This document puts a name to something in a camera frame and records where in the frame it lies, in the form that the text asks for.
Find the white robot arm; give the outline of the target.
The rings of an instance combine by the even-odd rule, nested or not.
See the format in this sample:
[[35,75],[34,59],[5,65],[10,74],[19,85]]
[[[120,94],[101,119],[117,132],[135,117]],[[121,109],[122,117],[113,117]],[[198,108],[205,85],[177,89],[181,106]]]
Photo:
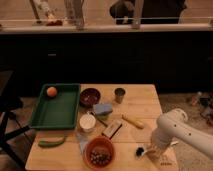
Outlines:
[[147,155],[152,159],[160,158],[172,139],[178,138],[213,159],[213,135],[189,126],[187,121],[188,115],[180,108],[161,114],[156,120],[157,127],[151,133]]

